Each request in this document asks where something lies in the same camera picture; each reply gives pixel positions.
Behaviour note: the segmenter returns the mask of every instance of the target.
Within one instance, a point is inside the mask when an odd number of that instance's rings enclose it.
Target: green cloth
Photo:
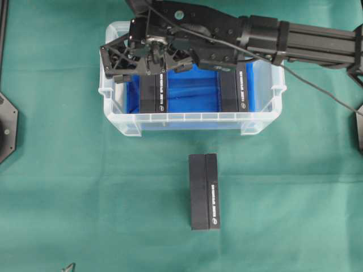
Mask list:
[[[189,2],[346,30],[363,15],[359,0]],[[131,18],[122,0],[10,0],[1,91],[20,116],[0,165],[0,270],[362,271],[354,115],[287,74],[283,113],[259,135],[125,137],[103,114],[98,48],[107,25]],[[288,66],[363,103],[343,70]],[[222,229],[192,232],[187,159],[209,152]]]

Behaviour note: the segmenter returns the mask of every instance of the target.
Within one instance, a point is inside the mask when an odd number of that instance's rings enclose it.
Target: black box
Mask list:
[[[192,230],[220,229],[217,154],[190,155]]]

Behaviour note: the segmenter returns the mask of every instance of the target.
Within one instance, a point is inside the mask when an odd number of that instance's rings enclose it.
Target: screw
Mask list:
[[[174,17],[176,20],[183,20],[184,12],[182,10],[178,10],[175,12]]]

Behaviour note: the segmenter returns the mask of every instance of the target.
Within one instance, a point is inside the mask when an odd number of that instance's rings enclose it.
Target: transparent plastic bin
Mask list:
[[[129,22],[114,22],[106,29],[106,43],[126,34]],[[147,113],[126,114],[126,85],[104,75],[100,62],[99,93],[107,119],[126,136],[141,136],[143,130],[238,129],[254,135],[273,122],[282,111],[281,94],[286,90],[284,71],[263,61],[254,63],[255,112],[236,113]]]

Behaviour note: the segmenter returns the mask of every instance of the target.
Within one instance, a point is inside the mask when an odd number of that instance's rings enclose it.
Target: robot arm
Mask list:
[[[179,2],[126,1],[136,16],[129,33],[100,48],[105,75],[117,83],[130,81],[131,75],[186,71],[194,63],[205,70],[232,71],[239,61],[250,57],[211,38],[247,49],[276,65],[287,60],[345,68],[363,87],[359,79],[363,75],[362,26],[342,31],[260,16],[236,18]],[[175,24],[200,35],[182,31]]]

